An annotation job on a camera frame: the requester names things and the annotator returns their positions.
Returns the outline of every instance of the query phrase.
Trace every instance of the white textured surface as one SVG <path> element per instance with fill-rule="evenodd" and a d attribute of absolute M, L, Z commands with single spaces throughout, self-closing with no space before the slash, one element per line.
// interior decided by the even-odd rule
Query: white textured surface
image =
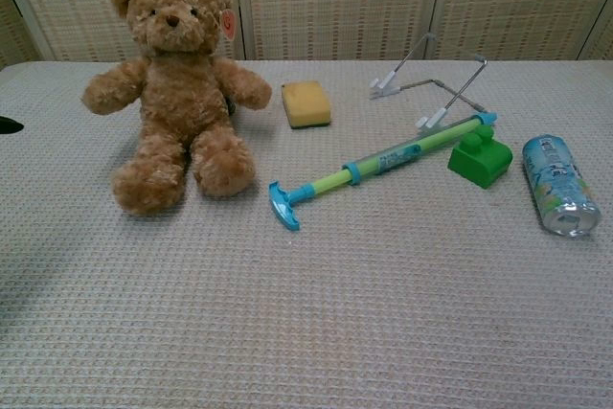
<path fill-rule="evenodd" d="M 515 156 L 491 189 L 447 170 L 444 149 L 299 205 L 299 233 L 273 217 L 270 181 L 292 188 L 412 137 L 447 95 L 370 101 L 392 62 L 245 65 L 275 88 L 236 118 L 259 184 L 213 201 L 190 176 L 185 200 L 149 218 L 124 215 L 109 186 L 138 105 L 97 117 L 79 103 L 107 64 L 4 79 L 0 111 L 26 128 L 0 137 L 0 407 L 611 407 L 613 62 L 491 63 L 466 92 L 499 113 Z M 459 88 L 473 66 L 411 61 L 398 83 Z M 280 86 L 307 79 L 332 125 L 292 131 Z M 596 194 L 590 239 L 539 226 L 521 147 L 543 132 Z"/>

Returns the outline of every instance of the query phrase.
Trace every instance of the teddy bear head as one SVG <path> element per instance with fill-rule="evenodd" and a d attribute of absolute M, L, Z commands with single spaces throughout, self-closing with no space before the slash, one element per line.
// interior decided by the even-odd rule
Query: teddy bear head
<path fill-rule="evenodd" d="M 132 37 L 148 56 L 211 54 L 219 40 L 219 17 L 231 0 L 111 0 Z"/>

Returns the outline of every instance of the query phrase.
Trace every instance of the teddy bear arm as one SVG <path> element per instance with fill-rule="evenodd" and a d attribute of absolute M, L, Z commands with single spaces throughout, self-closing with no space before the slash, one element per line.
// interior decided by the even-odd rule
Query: teddy bear arm
<path fill-rule="evenodd" d="M 148 60 L 140 57 L 95 76 L 85 88 L 83 103 L 99 115 L 122 110 L 141 96 L 147 68 Z"/>
<path fill-rule="evenodd" d="M 213 72 L 221 93 L 237 104 L 256 110 L 268 105 L 272 89 L 258 74 L 238 66 L 227 57 L 213 59 Z"/>

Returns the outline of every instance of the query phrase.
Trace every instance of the green tube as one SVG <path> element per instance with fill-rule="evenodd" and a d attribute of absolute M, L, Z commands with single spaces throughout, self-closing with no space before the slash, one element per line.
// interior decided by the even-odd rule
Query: green tube
<path fill-rule="evenodd" d="M 373 155 L 369 155 L 353 164 L 359 171 L 361 179 L 365 179 L 374 174 L 379 174 L 394 168 L 397 165 L 406 163 L 424 153 L 443 146 L 454 139 L 469 133 L 483 123 L 480 117 L 470 117 L 459 121 L 446 128 L 414 138 L 392 148 L 387 148 Z M 311 185 L 315 194 L 324 193 L 339 186 L 349 184 L 353 181 L 350 170 L 342 169 L 329 176 L 323 177 Z"/>

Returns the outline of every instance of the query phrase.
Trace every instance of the green toy block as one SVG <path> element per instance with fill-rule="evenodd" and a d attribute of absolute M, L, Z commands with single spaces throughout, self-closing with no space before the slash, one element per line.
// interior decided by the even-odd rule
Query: green toy block
<path fill-rule="evenodd" d="M 447 167 L 487 189 L 504 174 L 513 159 L 511 149 L 493 139 L 494 130 L 480 125 L 453 148 Z"/>

